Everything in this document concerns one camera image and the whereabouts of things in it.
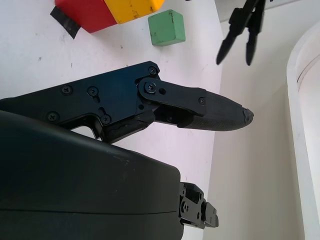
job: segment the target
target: green cube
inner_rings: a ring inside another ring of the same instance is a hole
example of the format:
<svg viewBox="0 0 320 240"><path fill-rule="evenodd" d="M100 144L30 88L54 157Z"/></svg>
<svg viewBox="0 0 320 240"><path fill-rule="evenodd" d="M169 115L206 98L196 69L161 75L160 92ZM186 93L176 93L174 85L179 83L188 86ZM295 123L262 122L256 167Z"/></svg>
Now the green cube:
<svg viewBox="0 0 320 240"><path fill-rule="evenodd" d="M186 41L184 16L167 10L148 18L152 45L168 46Z"/></svg>

